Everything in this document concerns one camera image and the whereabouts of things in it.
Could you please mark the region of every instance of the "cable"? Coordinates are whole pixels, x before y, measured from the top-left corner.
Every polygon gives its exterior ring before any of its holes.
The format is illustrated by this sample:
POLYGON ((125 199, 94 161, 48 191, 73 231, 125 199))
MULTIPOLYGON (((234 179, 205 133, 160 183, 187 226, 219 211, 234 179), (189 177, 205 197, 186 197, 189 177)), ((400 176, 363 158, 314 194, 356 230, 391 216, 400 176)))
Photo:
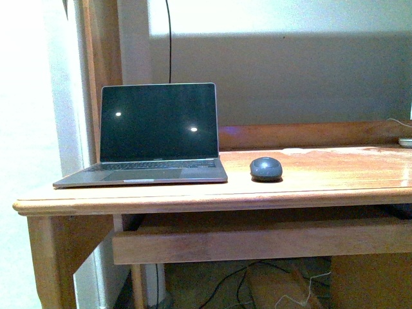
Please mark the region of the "cable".
POLYGON ((266 261, 266 260, 265 260, 265 259, 262 259, 262 260, 260 260, 260 261, 252 262, 252 263, 248 264, 247 266, 242 267, 241 269, 238 269, 238 270, 230 273, 230 274, 227 275, 226 277, 224 277, 224 278, 218 283, 218 285, 216 285, 216 288, 214 289, 212 295, 208 298, 208 300, 206 300, 206 302, 204 302, 204 303, 199 307, 199 309, 204 308, 204 307, 213 299, 213 297, 214 297, 214 296, 216 295, 216 293, 218 292, 220 286, 223 284, 223 282, 226 281, 226 279, 228 279, 228 278, 232 277, 233 275, 236 275, 237 273, 239 273, 239 272, 241 272, 241 271, 243 271, 243 270, 246 270, 248 267, 250 267, 250 266, 252 266, 252 265, 255 265, 255 264, 257 264, 257 263, 260 263, 260 262, 262 262, 262 261, 266 261))
POLYGON ((169 83, 172 83, 172 23, 170 19, 169 2, 166 0, 167 18, 169 19, 169 83))
POLYGON ((410 126, 409 124, 404 124, 403 122, 401 122, 401 121, 399 121, 399 120, 397 120, 397 119, 394 119, 394 118, 388 118, 388 119, 386 119, 386 120, 392 120, 392 121, 398 122, 399 124, 402 124, 402 125, 405 126, 405 127, 412 127, 412 126, 410 126))
POLYGON ((235 271, 235 272, 227 275, 226 277, 224 277, 224 278, 218 283, 218 285, 217 285, 216 288, 214 289, 212 295, 208 298, 208 300, 206 300, 206 302, 204 302, 204 303, 199 307, 199 309, 205 308, 205 306, 206 306, 206 305, 212 300, 212 298, 216 295, 216 293, 218 292, 220 286, 223 284, 223 282, 225 282, 226 279, 228 279, 229 277, 232 277, 233 275, 236 275, 238 272, 241 272, 242 270, 245 270, 245 269, 248 268, 249 266, 250 266, 250 265, 245 266, 245 267, 243 267, 243 268, 241 268, 241 269, 239 269, 239 270, 237 270, 237 271, 235 271))
MULTIPOLYGON (((277 266, 277 265, 275 265, 275 264, 271 264, 271 263, 269 263, 269 262, 260 261, 259 263, 264 264, 264 265, 269 265, 269 266, 271 266, 271 267, 280 269, 280 270, 282 270, 283 272, 286 272, 287 274, 290 273, 290 272, 287 271, 286 269, 283 269, 283 268, 281 268, 281 267, 279 267, 279 266, 277 266)), ((310 278, 307 278, 307 277, 305 277, 305 276, 302 276, 302 277, 303 277, 303 279, 310 280, 310 278)), ((322 281, 318 281, 318 280, 312 280, 312 281, 313 281, 314 283, 317 283, 318 285, 322 285, 322 286, 325 286, 325 287, 328 287, 328 288, 330 287, 330 285, 328 285, 328 284, 326 284, 326 283, 323 283, 322 281)))
POLYGON ((276 307, 278 306, 278 304, 282 301, 282 299, 284 299, 284 298, 290 299, 290 300, 293 301, 294 303, 299 304, 299 305, 301 305, 302 307, 305 307, 305 306, 308 304, 310 295, 311 295, 311 293, 312 293, 312 279, 318 278, 318 277, 327 276, 327 275, 330 275, 330 274, 331 274, 331 272, 327 272, 327 273, 325 273, 325 274, 313 276, 313 277, 311 277, 311 278, 309 279, 309 294, 308 294, 308 297, 307 297, 304 301, 296 301, 295 299, 291 298, 291 297, 288 296, 288 295, 283 295, 283 296, 276 302, 276 304, 275 304, 275 309, 276 309, 276 307))
POLYGON ((250 293, 250 299, 252 300, 253 309, 257 309, 255 299, 253 298, 253 292, 250 289, 249 289, 249 293, 250 293))
POLYGON ((157 283, 157 291, 156 291, 156 309, 159 309, 159 269, 156 264, 156 283, 157 283))
POLYGON ((245 278, 246 278, 246 274, 247 274, 247 270, 248 268, 246 268, 245 273, 243 274, 242 280, 240 281, 239 285, 238 285, 238 289, 236 290, 236 300, 238 301, 238 304, 240 307, 242 307, 243 309, 247 309, 245 306, 243 306, 242 302, 240 301, 240 296, 239 296, 239 292, 240 292, 240 288, 243 285, 243 282, 245 282, 245 278))
MULTIPOLYGON (((169 2, 166 1, 167 19, 169 20, 169 83, 172 82, 172 23, 170 19, 169 2)), ((159 309, 159 270, 156 264, 156 309, 159 309)))

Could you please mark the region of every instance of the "silver laptop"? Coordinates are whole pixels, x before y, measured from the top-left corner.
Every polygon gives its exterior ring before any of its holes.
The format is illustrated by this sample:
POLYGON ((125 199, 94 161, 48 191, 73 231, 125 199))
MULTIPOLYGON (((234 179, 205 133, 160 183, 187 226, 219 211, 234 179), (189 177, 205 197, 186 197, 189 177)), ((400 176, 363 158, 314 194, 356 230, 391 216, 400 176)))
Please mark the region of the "silver laptop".
POLYGON ((213 83, 106 86, 100 162, 56 188, 226 182, 213 83))

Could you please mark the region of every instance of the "computer mouse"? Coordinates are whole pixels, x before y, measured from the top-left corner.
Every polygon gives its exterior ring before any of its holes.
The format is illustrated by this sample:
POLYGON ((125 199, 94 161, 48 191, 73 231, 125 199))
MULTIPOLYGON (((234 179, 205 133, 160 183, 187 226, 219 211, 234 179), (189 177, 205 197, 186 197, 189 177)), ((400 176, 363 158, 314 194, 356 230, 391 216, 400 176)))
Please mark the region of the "computer mouse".
POLYGON ((250 163, 250 174, 255 182, 278 182, 282 172, 281 162, 268 156, 257 158, 250 163))

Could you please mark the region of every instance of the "wooden shelf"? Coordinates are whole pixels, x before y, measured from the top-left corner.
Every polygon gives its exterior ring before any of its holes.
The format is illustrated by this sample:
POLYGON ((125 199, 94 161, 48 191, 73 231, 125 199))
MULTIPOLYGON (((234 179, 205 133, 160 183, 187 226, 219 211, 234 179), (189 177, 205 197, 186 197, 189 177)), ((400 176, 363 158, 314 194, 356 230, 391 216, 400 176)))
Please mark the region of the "wooden shelf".
POLYGON ((412 222, 375 207, 148 214, 113 238, 115 263, 127 265, 411 250, 412 222))

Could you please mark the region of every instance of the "black laptop screen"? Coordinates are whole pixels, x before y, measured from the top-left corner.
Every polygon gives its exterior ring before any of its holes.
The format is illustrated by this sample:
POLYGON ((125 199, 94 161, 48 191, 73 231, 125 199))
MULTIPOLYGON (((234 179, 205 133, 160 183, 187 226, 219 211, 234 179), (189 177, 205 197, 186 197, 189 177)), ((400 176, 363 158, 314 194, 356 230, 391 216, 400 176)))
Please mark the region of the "black laptop screen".
POLYGON ((212 83, 102 90, 101 162, 216 158, 217 130, 212 83))

